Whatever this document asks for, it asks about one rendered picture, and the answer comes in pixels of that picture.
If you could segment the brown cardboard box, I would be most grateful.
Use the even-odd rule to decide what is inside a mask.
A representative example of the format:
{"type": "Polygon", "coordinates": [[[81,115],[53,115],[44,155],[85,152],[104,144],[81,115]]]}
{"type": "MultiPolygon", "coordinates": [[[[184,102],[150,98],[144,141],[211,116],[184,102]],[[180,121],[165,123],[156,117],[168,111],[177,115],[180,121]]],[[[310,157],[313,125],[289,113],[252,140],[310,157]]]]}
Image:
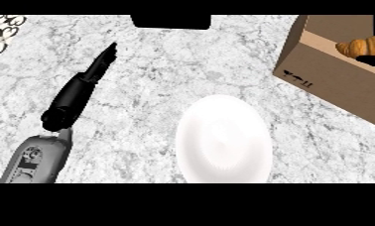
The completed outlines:
{"type": "Polygon", "coordinates": [[[372,15],[298,15],[273,75],[375,124],[375,66],[335,48],[372,35],[372,15]]]}

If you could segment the golden brown croissant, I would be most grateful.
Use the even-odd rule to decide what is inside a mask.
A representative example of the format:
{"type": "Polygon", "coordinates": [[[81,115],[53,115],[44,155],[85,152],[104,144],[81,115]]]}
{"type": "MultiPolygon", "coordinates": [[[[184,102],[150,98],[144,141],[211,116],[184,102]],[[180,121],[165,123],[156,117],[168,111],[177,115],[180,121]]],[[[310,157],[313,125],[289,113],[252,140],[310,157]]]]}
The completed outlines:
{"type": "Polygon", "coordinates": [[[350,58],[375,56],[375,36],[369,37],[366,40],[357,39],[350,43],[338,43],[335,48],[338,52],[350,58]]]}

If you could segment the black rectangular appliance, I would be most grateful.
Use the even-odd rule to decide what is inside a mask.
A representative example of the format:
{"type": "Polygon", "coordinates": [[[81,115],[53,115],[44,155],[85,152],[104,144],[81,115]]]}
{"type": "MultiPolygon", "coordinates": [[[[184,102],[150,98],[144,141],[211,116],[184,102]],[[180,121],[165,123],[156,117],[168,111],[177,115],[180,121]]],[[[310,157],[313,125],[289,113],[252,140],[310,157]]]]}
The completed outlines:
{"type": "Polygon", "coordinates": [[[209,15],[131,15],[137,28],[206,30],[211,26],[209,15]]]}

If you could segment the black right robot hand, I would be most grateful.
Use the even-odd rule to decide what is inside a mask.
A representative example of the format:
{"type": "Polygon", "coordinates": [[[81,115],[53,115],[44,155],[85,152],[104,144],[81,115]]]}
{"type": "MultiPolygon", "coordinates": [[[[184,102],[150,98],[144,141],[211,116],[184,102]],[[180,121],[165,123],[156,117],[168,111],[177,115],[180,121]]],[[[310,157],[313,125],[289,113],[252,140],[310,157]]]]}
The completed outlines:
{"type": "Polygon", "coordinates": [[[355,60],[369,64],[370,66],[375,66],[375,56],[358,56],[355,60]]]}

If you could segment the white patterned cloth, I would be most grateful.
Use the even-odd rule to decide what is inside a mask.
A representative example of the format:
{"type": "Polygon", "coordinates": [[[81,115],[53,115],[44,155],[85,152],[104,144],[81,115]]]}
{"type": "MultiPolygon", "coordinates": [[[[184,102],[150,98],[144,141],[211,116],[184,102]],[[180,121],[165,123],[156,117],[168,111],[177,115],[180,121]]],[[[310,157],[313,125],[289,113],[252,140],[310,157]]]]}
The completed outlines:
{"type": "Polygon", "coordinates": [[[0,54],[7,49],[25,21],[23,15],[0,15],[0,54]]]}

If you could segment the white round plate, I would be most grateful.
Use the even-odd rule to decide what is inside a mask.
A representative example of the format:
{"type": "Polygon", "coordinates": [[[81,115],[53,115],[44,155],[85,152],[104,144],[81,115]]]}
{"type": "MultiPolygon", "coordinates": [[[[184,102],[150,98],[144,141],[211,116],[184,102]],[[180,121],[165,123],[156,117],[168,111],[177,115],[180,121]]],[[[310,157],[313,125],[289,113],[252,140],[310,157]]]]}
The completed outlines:
{"type": "Polygon", "coordinates": [[[211,95],[192,104],[178,121],[175,156],[190,183],[267,181],[271,137],[265,122],[245,101],[211,95]]]}

